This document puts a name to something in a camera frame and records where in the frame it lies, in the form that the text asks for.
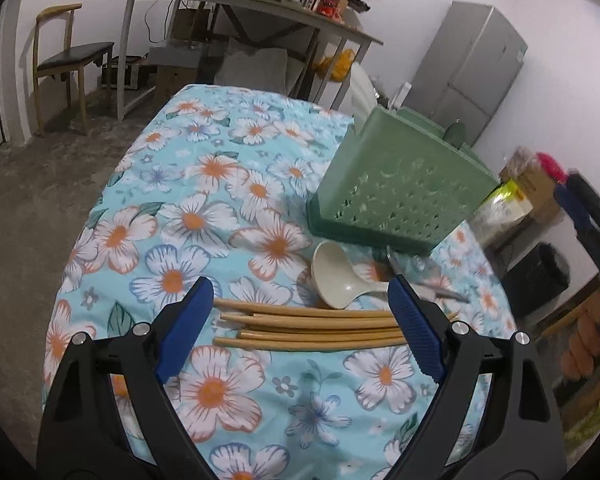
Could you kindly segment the person's right hand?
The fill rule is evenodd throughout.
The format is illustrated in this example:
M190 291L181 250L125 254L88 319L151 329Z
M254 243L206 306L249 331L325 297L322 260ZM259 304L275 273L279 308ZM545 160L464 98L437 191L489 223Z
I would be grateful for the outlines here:
M594 361L600 358L600 292L594 292L580 307L576 330L560 362L562 374L570 380L591 377Z

